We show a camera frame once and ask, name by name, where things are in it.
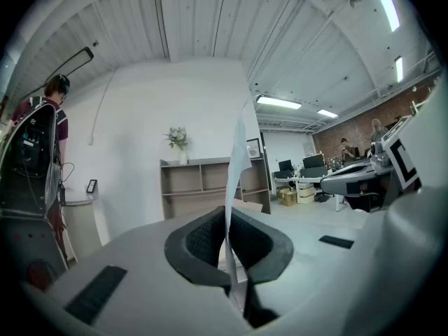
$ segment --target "white floor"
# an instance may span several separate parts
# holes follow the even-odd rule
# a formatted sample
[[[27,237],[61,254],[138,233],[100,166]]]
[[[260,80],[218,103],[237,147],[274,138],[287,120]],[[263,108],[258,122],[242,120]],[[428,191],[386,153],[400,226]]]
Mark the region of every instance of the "white floor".
[[[371,214],[364,211],[354,211],[348,204],[342,205],[341,210],[336,211],[335,198],[330,197],[324,203],[312,202],[293,206],[284,206],[281,200],[272,200],[271,215],[310,223],[361,229]]]

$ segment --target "picture frame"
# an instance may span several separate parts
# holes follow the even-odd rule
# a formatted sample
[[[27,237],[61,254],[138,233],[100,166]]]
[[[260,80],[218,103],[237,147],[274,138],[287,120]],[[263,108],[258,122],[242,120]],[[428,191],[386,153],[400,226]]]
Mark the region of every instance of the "picture frame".
[[[90,179],[90,182],[85,190],[86,193],[93,194],[95,192],[95,188],[97,187],[97,179]]]
[[[258,138],[248,139],[246,141],[246,146],[249,158],[254,159],[261,157],[260,141]]]

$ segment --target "wall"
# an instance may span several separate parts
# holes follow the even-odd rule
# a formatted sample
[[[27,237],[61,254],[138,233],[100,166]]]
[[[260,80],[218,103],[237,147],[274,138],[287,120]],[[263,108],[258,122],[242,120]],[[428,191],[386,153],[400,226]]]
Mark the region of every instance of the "wall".
[[[263,137],[271,174],[280,170],[279,162],[283,160],[291,160],[295,166],[303,165],[302,160],[305,157],[303,144],[312,141],[312,137],[307,134],[263,132]]]
[[[188,157],[230,156],[237,116],[251,98],[240,62],[205,58],[172,64],[144,62],[119,69],[93,122],[111,75],[73,95],[63,108],[69,119],[66,161],[75,171],[66,185],[85,189],[98,179],[112,238],[161,221],[159,160],[179,152],[164,140],[169,127],[185,126]],[[253,104],[244,110],[247,139],[260,138]],[[64,174],[71,166],[64,168]]]
[[[433,87],[433,79],[429,78],[416,84],[417,91],[412,88],[403,91],[394,98],[370,109],[356,117],[340,123],[325,131],[313,135],[316,150],[322,151],[325,159],[341,155],[341,138],[347,138],[352,146],[359,148],[359,153],[370,147],[370,137],[372,135],[372,119],[378,118],[381,125],[386,126],[396,122],[400,116],[411,114],[410,106],[412,101],[419,103],[424,101],[429,95],[428,88]]]

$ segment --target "person in gray shirt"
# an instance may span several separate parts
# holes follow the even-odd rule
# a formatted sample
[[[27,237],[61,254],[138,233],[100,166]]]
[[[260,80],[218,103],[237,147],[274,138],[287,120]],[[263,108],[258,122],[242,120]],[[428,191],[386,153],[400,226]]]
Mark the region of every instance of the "person in gray shirt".
[[[374,118],[372,120],[372,129],[373,129],[373,133],[372,133],[372,136],[370,137],[370,141],[372,143],[380,142],[381,137],[383,137],[388,132],[387,128],[381,127],[381,122],[379,121],[378,118]]]

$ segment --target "black rectangular slot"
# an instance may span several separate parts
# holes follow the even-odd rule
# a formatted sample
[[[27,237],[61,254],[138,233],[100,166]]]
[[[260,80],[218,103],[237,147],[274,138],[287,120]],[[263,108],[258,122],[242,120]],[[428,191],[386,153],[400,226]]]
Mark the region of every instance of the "black rectangular slot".
[[[78,320],[91,325],[126,273],[127,270],[121,267],[106,266],[65,309]]]
[[[319,241],[323,242],[323,243],[339,246],[339,247],[345,248],[345,249],[350,249],[351,246],[354,244],[353,240],[331,237],[329,235],[324,235],[322,238],[319,239]]]

